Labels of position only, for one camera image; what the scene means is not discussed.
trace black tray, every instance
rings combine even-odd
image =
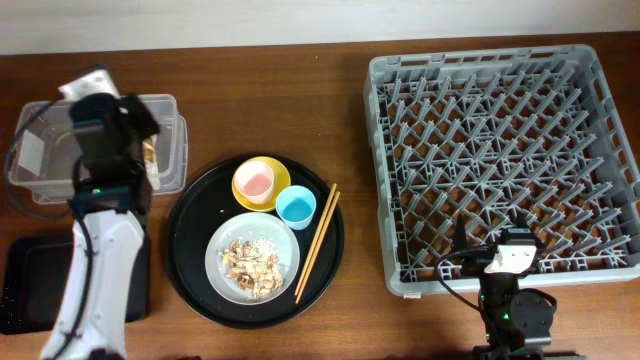
[[[276,325],[308,309],[331,283],[344,250],[344,225],[340,210],[336,208],[304,294],[300,303],[295,305],[293,293],[329,196],[329,188],[303,165],[273,156],[289,170],[291,184],[309,188],[318,203],[309,227],[301,231],[294,230],[300,245],[298,274],[284,293],[259,305],[232,303],[213,289],[207,279],[204,254],[211,236],[220,225],[236,215],[248,212],[233,197],[231,179],[238,166],[252,157],[237,157],[217,165],[182,194],[171,212],[169,233],[164,246],[167,274],[182,299],[209,320],[243,329]]]
[[[0,305],[0,333],[53,328],[62,304],[73,254],[71,234],[22,238],[9,249]],[[126,321],[147,315],[149,308],[149,239],[145,237],[131,274]]]

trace black round tray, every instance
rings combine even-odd
[[[164,244],[167,274],[182,299],[209,320],[243,329],[273,326],[308,309],[329,287],[344,250],[344,224],[340,209],[336,208],[304,294],[300,303],[295,305],[293,293],[329,196],[329,188],[305,166],[273,156],[289,170],[291,184],[309,188],[318,203],[311,224],[304,230],[293,231],[300,246],[300,266],[296,278],[284,293],[260,305],[232,303],[213,289],[204,268],[204,254],[211,236],[220,225],[236,215],[249,212],[233,197],[231,179],[238,166],[252,157],[241,156],[228,160],[191,184],[171,211],[169,233]]]

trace white wall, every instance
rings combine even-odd
[[[621,30],[639,0],[0,0],[0,54]]]

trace wooden chopsticks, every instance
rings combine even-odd
[[[316,229],[316,234],[313,236],[313,241],[311,242],[311,248],[309,249],[309,254],[307,255],[307,260],[304,262],[304,267],[302,268],[302,273],[300,274],[300,280],[298,280],[298,285],[296,286],[296,304],[300,302],[300,298],[302,297],[302,293],[304,292],[304,287],[307,285],[307,280],[309,280],[309,274],[311,274],[311,270],[313,269],[313,265],[316,262],[316,257],[318,257],[318,252],[320,251],[320,247],[322,246],[322,242],[324,241],[324,235],[329,228],[329,223],[331,222],[331,218],[333,217],[333,211],[338,204],[338,198],[340,197],[340,191],[336,192],[336,184],[331,186],[331,192],[329,193],[329,197],[327,198],[327,204],[324,206],[324,210],[322,211],[322,216],[320,217],[320,222],[318,223],[318,228]]]

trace white plate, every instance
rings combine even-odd
[[[270,240],[275,245],[278,269],[284,284],[275,293],[252,300],[250,290],[241,290],[232,279],[225,276],[230,268],[222,265],[218,253],[228,249],[234,240],[242,244],[260,239]],[[277,217],[255,212],[235,216],[222,224],[209,240],[204,256],[204,267],[211,286],[225,299],[241,305],[262,304],[282,294],[293,282],[299,263],[300,249],[293,231]]]

